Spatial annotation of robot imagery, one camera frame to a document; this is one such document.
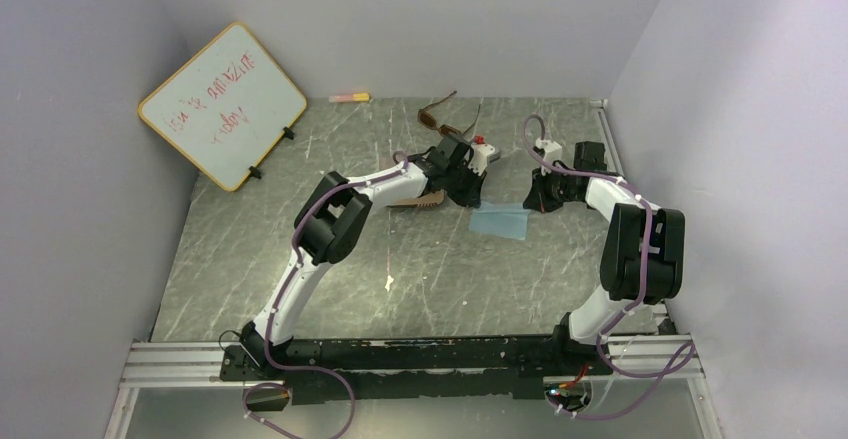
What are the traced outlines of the brown sunglasses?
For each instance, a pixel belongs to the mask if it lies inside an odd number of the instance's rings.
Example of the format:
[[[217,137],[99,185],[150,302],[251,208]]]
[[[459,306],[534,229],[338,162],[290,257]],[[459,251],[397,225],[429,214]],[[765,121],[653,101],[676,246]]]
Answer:
[[[464,129],[458,129],[450,124],[440,122],[432,113],[432,110],[441,104],[445,103],[449,99],[453,98],[457,94],[457,90],[453,90],[445,97],[431,102],[430,104],[420,108],[417,112],[417,120],[420,125],[422,125],[425,129],[436,131],[441,136],[447,136],[449,134],[457,134],[462,137],[465,137],[468,133],[472,132],[476,127],[477,122],[479,121],[480,112],[482,109],[482,105],[479,104],[475,113],[474,120],[470,125],[466,126]]]

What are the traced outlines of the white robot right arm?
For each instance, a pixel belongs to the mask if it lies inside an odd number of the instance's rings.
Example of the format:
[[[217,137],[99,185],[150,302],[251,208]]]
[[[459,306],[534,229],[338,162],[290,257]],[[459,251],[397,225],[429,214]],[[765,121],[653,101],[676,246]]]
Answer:
[[[549,358],[561,373],[576,372],[588,359],[586,345],[603,343],[615,325],[637,309],[675,297],[682,286],[685,216],[646,200],[608,169],[605,147],[584,141],[573,161],[563,147],[537,139],[530,148],[539,166],[532,172],[526,209],[550,213],[580,202],[608,223],[599,265],[599,286],[564,322],[568,335],[553,342]]]

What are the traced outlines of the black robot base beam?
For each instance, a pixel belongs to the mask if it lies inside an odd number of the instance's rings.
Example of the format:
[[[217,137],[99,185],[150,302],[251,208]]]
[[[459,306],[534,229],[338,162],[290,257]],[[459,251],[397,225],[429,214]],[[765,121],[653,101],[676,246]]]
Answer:
[[[590,345],[566,327],[551,334],[408,339],[294,339],[272,350],[257,341],[229,345],[219,373],[225,383],[280,382],[296,405],[331,400],[507,395],[539,399],[573,380],[609,376]]]

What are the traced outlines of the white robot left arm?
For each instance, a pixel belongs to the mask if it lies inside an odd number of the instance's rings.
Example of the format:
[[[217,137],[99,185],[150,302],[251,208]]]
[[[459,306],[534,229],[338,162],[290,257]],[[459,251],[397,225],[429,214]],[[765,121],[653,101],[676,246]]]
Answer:
[[[278,376],[309,298],[329,269],[346,259],[369,217],[386,207],[443,192],[460,207],[481,204],[488,166],[499,150],[480,137],[450,133],[419,154],[393,154],[393,165],[361,177],[326,173],[294,220],[291,255],[269,301],[240,333],[246,365],[258,377]]]

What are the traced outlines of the light blue cloth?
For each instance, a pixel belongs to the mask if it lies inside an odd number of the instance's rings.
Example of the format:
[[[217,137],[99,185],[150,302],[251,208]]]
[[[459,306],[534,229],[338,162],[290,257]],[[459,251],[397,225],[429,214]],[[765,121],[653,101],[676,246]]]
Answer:
[[[495,204],[482,201],[469,222],[472,232],[505,239],[525,240],[530,210],[521,204]]]

